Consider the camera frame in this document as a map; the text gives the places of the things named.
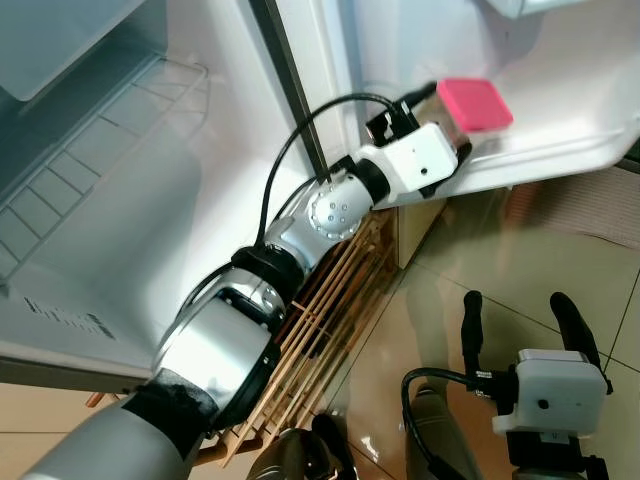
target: silver robot arm segment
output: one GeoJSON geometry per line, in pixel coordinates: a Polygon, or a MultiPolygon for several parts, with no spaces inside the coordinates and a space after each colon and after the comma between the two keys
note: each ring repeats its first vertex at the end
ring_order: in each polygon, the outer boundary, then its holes
{"type": "Polygon", "coordinates": [[[324,254],[380,201],[452,175],[435,124],[383,148],[362,147],[331,183],[313,184],[245,247],[162,342],[151,380],[85,421],[24,480],[187,478],[206,435],[244,421],[277,365],[286,305],[324,254]]]}

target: refrigerator door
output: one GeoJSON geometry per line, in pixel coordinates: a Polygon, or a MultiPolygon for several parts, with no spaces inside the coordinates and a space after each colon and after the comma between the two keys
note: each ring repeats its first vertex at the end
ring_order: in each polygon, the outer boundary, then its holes
{"type": "MultiPolygon", "coordinates": [[[[640,135],[635,0],[580,2],[519,19],[486,0],[277,4],[311,108],[350,91],[395,99],[446,77],[486,78],[498,88],[513,125],[472,136],[470,158],[437,197],[605,168],[640,135]]],[[[349,105],[316,122],[328,163],[357,146],[354,132],[376,112],[349,105]]]]}

